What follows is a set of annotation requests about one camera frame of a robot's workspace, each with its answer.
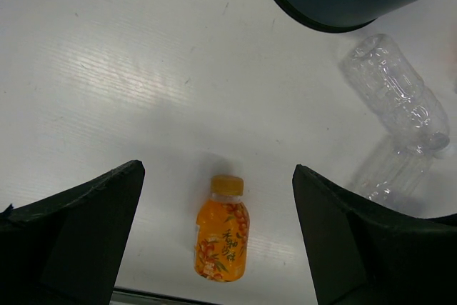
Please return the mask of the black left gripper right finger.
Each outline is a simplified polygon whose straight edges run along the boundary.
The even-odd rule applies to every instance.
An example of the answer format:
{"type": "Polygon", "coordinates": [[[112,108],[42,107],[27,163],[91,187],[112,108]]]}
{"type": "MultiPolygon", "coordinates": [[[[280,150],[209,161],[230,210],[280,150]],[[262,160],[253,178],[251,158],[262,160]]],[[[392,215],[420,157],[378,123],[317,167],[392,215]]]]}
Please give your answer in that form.
{"type": "Polygon", "coordinates": [[[293,195],[320,304],[454,304],[456,216],[390,210],[298,165],[293,195]]]}

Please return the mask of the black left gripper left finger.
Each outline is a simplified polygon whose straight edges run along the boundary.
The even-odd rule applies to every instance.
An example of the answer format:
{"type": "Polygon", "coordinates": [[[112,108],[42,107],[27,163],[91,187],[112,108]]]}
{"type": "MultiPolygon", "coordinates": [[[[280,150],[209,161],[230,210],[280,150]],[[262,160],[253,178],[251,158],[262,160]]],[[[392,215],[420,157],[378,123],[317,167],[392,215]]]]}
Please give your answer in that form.
{"type": "Polygon", "coordinates": [[[2,304],[109,304],[144,183],[132,160],[1,212],[2,304]]]}

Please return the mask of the clear crushed bottle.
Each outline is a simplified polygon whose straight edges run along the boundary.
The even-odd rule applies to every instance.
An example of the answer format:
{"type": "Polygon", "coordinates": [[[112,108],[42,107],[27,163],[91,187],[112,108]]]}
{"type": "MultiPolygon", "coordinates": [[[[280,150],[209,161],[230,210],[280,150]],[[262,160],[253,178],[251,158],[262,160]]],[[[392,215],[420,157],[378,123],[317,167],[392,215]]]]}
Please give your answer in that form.
{"type": "Polygon", "coordinates": [[[438,158],[452,152],[446,111],[390,36],[364,39],[340,70],[401,148],[438,158]]]}

